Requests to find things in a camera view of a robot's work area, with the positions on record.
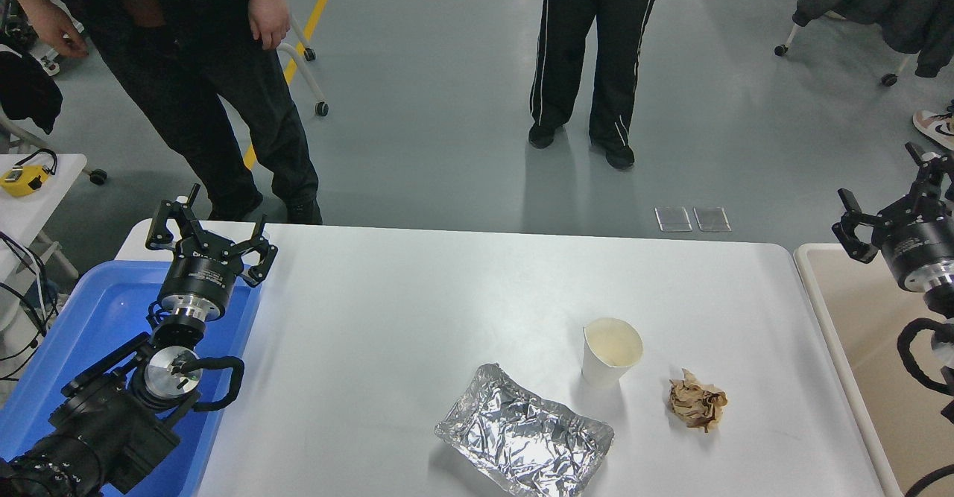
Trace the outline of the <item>person's right hand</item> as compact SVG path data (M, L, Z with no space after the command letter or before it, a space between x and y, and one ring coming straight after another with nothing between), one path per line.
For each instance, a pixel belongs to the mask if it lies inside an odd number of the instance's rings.
M48 43L59 55L67 58L84 58L89 55L85 39L75 27L71 17L52 2L42 2L28 8L28 18L39 39Z

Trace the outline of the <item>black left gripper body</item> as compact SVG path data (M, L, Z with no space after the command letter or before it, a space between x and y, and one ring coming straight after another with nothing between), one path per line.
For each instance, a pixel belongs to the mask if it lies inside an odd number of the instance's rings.
M242 256L251 252L214 232L182 235L176 243L157 242L157 249L171 250L174 258L157 300L174 309L187 299L205 302L210 309L224 309L231 299L236 277L245 266Z

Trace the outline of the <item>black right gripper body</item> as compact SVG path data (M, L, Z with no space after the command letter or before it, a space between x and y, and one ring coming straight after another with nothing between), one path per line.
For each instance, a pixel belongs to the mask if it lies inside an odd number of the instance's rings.
M910 197L878 212L885 226L874 231L874 245L903 290L932 290L953 282L952 209L944 199L917 207Z

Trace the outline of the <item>person's left hand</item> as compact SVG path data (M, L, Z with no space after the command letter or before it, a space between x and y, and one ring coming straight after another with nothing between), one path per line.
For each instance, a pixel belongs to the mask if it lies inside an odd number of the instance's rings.
M291 29L286 0L250 0L248 18L253 39L263 50L274 50Z

